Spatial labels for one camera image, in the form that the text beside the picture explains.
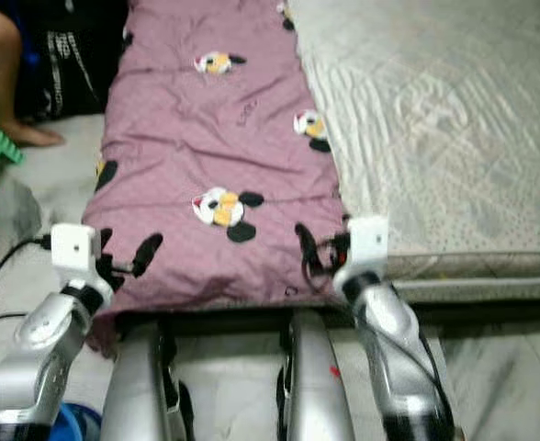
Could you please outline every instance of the pink quilt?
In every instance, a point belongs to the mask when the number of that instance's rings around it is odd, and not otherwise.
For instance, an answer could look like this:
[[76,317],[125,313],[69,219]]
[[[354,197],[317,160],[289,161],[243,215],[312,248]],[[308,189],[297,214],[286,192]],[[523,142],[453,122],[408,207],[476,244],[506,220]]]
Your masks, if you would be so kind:
[[84,223],[113,229],[106,251],[129,278],[94,337],[122,311],[179,311],[321,300],[306,286],[294,233],[342,228],[321,116],[276,0],[136,0],[110,92],[107,162]]

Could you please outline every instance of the cartoon character print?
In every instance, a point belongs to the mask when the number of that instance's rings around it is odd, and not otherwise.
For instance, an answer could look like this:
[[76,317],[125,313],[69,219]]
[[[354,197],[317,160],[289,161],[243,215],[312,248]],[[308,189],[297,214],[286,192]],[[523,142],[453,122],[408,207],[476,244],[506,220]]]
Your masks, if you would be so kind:
[[209,52],[195,58],[195,68],[203,74],[226,74],[233,64],[245,64],[247,60],[239,55],[224,52]]
[[282,2],[279,3],[276,7],[276,11],[282,14],[284,21],[282,22],[282,27],[286,30],[295,30],[295,24],[292,21],[292,14],[290,12],[290,7]]
[[236,243],[255,237],[255,227],[243,220],[245,207],[256,208],[263,203],[264,197],[258,193],[244,191],[238,195],[222,187],[211,188],[192,200],[193,211],[200,220],[226,228],[227,237]]
[[294,120],[295,132],[310,138],[309,146],[318,152],[327,153],[331,147],[327,142],[327,130],[323,119],[315,110],[298,113]]

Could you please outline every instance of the floor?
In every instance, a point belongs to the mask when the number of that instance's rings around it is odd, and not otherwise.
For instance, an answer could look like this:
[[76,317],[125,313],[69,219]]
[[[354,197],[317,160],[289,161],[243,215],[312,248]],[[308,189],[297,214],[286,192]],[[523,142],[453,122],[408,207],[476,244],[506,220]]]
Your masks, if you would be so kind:
[[[18,235],[56,221],[77,222],[95,185],[101,117],[52,124],[65,146],[27,150],[21,166],[0,172],[0,254]],[[30,311],[57,288],[50,257],[27,249],[0,276],[0,312]],[[0,359],[15,322],[0,322]],[[357,439],[384,440],[369,387],[368,366],[353,331],[332,332]],[[177,340],[177,374],[191,391],[197,441],[276,440],[277,334]],[[540,439],[540,325],[445,334],[448,389],[468,440]],[[74,363],[66,399],[102,408],[112,363],[85,348]]]

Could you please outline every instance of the mattress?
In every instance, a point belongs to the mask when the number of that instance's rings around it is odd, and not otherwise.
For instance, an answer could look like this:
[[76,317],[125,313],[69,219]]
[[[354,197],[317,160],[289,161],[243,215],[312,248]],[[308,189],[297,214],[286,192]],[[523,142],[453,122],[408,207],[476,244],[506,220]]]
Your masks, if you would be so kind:
[[349,214],[413,301],[540,299],[540,0],[290,0]]
[[130,261],[163,236],[95,336],[123,311],[313,304],[295,225],[342,228],[324,125],[274,0],[135,0],[111,87],[103,165],[84,223]]

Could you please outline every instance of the gray bed sheet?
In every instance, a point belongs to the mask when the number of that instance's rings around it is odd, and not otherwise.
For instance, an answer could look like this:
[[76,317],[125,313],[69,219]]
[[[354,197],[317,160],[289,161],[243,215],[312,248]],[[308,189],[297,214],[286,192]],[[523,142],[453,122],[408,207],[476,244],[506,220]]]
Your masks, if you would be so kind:
[[540,0],[290,0],[344,205],[410,300],[540,298]]

